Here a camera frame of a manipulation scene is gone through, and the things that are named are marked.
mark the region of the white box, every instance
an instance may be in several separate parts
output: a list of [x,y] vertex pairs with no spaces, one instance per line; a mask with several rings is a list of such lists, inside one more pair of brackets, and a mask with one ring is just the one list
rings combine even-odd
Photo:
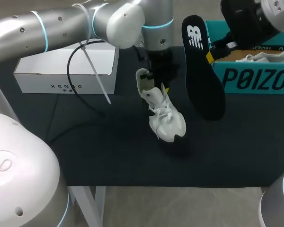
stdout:
[[[22,58],[14,76],[23,93],[74,94],[66,75],[67,61],[79,44]],[[115,91],[119,49],[107,43],[91,44],[86,51],[108,94]],[[84,52],[78,50],[70,64],[71,81],[80,94],[102,94]]]

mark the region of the black cable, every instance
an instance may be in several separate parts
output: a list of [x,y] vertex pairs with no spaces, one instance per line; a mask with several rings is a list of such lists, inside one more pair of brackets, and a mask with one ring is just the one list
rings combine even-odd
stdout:
[[54,142],[56,142],[60,137],[64,136],[65,134],[67,134],[68,132],[75,130],[77,128],[82,128],[82,127],[86,127],[86,126],[95,126],[95,123],[91,123],[91,122],[85,122],[85,123],[81,123],[81,124],[77,124],[73,127],[70,127],[67,130],[64,130],[63,132],[61,132],[60,134],[58,134],[57,136],[55,136],[53,139],[51,139],[50,141],[47,142],[47,144],[51,145]]
[[[87,45],[89,44],[96,44],[96,43],[104,43],[104,41],[92,41],[92,42],[89,42],[87,43]],[[102,114],[104,115],[102,112],[96,110],[94,107],[90,106],[88,103],[86,103],[86,101],[84,99],[82,99],[82,97],[79,96],[79,94],[77,93],[74,85],[72,84],[71,82],[71,77],[70,77],[70,62],[71,62],[71,59],[72,57],[74,56],[75,52],[78,51],[80,48],[82,48],[83,45],[80,45],[79,47],[77,47],[72,53],[71,53],[71,56],[67,62],[67,78],[68,78],[68,81],[74,91],[74,93],[77,95],[77,97],[81,100],[82,103],[84,103],[87,107],[91,108],[93,111],[97,112],[98,114]],[[132,46],[133,49],[135,50],[136,54],[137,54],[137,57],[138,57],[138,61],[146,61],[146,57],[142,57],[140,52],[139,52],[139,49],[136,47],[136,46]],[[72,131],[72,130],[75,130],[77,128],[81,128],[81,127],[86,127],[86,126],[95,126],[95,123],[92,123],[92,122],[85,122],[85,123],[81,123],[81,124],[78,124],[78,125],[75,125],[73,127],[70,127],[69,129],[66,129],[65,131],[61,132],[60,134],[58,134],[57,136],[55,136],[53,139],[51,139],[49,142],[47,142],[47,144],[51,145],[53,144],[54,142],[56,142],[60,137],[64,136],[65,134],[67,134],[68,132]]]
[[[97,44],[97,43],[104,43],[104,41],[102,40],[98,40],[98,41],[91,41],[91,42],[88,42],[87,45],[90,45],[90,44]],[[72,87],[72,90],[74,91],[75,95],[78,97],[78,99],[85,105],[87,106],[89,109],[91,109],[92,111],[96,112],[98,115],[100,115],[101,117],[105,117],[105,114],[99,110],[97,110],[96,108],[94,108],[93,106],[91,106],[90,104],[88,104],[79,94],[78,92],[76,91],[75,89],[75,86],[72,84],[71,82],[71,77],[70,77],[70,63],[71,63],[71,59],[72,57],[74,56],[74,54],[79,50],[81,49],[82,47],[84,46],[84,44],[78,46],[70,55],[70,58],[68,59],[68,62],[67,62],[67,78],[68,78],[68,82],[70,83],[71,87]]]
[[51,127],[52,127],[53,117],[55,116],[55,113],[56,113],[56,107],[57,107],[57,104],[58,104],[58,99],[59,99],[59,94],[57,94],[57,98],[56,98],[55,104],[53,105],[53,114],[52,114],[51,120],[49,122],[48,128],[46,130],[45,142],[47,142],[48,133],[49,133],[49,130],[51,129]]

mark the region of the yellow tag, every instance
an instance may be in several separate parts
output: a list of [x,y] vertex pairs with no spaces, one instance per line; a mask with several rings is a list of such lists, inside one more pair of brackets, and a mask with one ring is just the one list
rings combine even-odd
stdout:
[[208,62],[211,64],[214,62],[212,53],[210,53],[210,51],[208,52],[208,54],[206,55]]

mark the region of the new balance logo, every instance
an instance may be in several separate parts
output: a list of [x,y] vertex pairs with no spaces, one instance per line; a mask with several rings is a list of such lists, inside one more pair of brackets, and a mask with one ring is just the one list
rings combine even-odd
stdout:
[[191,38],[189,44],[203,50],[201,31],[197,26],[187,26],[187,34]]

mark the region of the gray floor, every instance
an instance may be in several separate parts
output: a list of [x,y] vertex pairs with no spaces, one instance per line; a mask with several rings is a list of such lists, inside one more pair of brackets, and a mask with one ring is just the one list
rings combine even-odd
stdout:
[[[0,0],[0,18],[78,0]],[[223,19],[220,0],[174,0],[174,45],[189,15]],[[261,189],[108,187],[104,227],[258,227]],[[78,227],[86,227],[79,214]]]
[[[259,188],[108,187],[104,227],[260,227]],[[77,227],[88,227],[82,213]]]

